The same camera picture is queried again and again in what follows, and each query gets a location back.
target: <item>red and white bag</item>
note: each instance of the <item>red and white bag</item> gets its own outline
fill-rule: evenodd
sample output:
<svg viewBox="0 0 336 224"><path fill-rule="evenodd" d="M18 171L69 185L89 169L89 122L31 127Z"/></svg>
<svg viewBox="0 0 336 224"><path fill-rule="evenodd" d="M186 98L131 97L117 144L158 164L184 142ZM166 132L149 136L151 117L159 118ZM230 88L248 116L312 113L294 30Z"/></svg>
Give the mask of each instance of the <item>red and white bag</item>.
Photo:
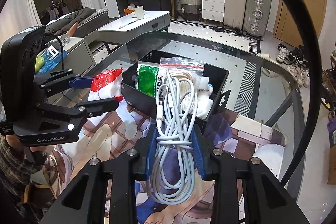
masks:
<svg viewBox="0 0 336 224"><path fill-rule="evenodd" d="M123 68L110 69L96 75L92 81L89 93L89 101L112 98L121 95L121 81ZM98 117L88 118L94 126L106 116L107 112Z"/></svg>

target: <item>green package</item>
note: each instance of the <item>green package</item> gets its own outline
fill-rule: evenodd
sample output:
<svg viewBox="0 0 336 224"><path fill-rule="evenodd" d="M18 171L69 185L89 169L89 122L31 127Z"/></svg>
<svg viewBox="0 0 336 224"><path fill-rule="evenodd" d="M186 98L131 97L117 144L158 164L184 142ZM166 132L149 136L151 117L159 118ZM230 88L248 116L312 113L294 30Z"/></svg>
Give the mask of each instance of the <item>green package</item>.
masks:
<svg viewBox="0 0 336 224"><path fill-rule="evenodd" d="M149 96L156 97L157 90L161 85L161 77L159 75L159 64L140 63L137 69L138 84L137 90L146 93Z"/></svg>

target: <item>cable connector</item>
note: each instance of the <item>cable connector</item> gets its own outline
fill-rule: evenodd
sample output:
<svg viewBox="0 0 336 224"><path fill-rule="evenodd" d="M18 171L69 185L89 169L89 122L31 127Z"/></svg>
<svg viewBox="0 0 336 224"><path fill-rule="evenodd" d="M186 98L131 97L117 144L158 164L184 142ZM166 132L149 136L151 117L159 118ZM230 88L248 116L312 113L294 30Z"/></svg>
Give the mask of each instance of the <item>cable connector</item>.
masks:
<svg viewBox="0 0 336 224"><path fill-rule="evenodd" d="M173 97L171 96L171 93L168 93L168 106L174 107Z"/></svg>
<svg viewBox="0 0 336 224"><path fill-rule="evenodd" d="M163 105L157 105L156 127L162 126L162 120L163 120Z"/></svg>

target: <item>laundry basket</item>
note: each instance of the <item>laundry basket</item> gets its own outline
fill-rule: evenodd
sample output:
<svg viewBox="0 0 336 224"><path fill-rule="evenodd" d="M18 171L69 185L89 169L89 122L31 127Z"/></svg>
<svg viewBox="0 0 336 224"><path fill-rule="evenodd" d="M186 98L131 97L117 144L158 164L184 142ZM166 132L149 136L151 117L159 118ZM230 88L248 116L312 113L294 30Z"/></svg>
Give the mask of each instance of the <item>laundry basket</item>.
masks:
<svg viewBox="0 0 336 224"><path fill-rule="evenodd" d="M186 20L198 21L199 9L202 8L202 0L180 0L183 17Z"/></svg>

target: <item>green object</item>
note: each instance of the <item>green object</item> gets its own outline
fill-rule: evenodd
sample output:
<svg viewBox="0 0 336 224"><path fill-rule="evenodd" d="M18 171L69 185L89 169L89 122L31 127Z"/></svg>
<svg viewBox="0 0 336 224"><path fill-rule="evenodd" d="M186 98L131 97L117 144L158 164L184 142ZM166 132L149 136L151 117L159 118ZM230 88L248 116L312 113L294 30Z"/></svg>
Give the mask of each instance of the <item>green object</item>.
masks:
<svg viewBox="0 0 336 224"><path fill-rule="evenodd" d="M139 65L138 68L138 90L149 96L156 97L158 67Z"/></svg>
<svg viewBox="0 0 336 224"><path fill-rule="evenodd" d="M36 57L36 63L35 63L35 73L37 73L44 65L44 58L42 56Z"/></svg>

